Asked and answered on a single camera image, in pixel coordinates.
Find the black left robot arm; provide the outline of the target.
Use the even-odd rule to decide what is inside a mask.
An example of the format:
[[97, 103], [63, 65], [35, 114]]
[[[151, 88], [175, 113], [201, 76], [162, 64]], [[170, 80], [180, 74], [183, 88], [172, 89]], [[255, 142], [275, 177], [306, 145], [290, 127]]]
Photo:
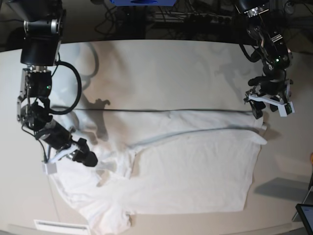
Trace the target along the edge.
[[238, 44], [245, 57], [256, 63], [262, 62], [263, 73], [248, 81], [244, 102], [249, 103], [256, 119], [263, 116], [268, 105], [272, 112], [287, 117], [295, 112], [291, 101], [293, 80], [287, 77], [292, 54], [270, 12], [267, 0], [235, 0], [236, 16], [233, 20], [236, 37], [239, 23], [246, 27], [247, 35], [255, 41], [253, 53], [248, 54], [243, 42]]

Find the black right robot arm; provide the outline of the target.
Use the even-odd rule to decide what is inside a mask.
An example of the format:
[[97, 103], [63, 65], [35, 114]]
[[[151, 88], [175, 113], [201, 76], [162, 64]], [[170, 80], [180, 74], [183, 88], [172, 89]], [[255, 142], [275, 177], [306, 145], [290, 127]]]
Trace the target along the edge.
[[[95, 167], [98, 159], [90, 150], [87, 140], [75, 141], [72, 133], [58, 123], [54, 115], [66, 115], [78, 104], [82, 95], [82, 81], [77, 69], [58, 59], [63, 37], [66, 10], [60, 0], [8, 0], [6, 4], [23, 20], [25, 37], [20, 62], [27, 67], [22, 71], [21, 88], [17, 98], [17, 121], [21, 129], [39, 143], [45, 142], [56, 150], [54, 158], [44, 153], [44, 164], [53, 164], [62, 157], [87, 167]], [[63, 111], [50, 107], [52, 66], [64, 66], [73, 71], [77, 81], [74, 103]]]

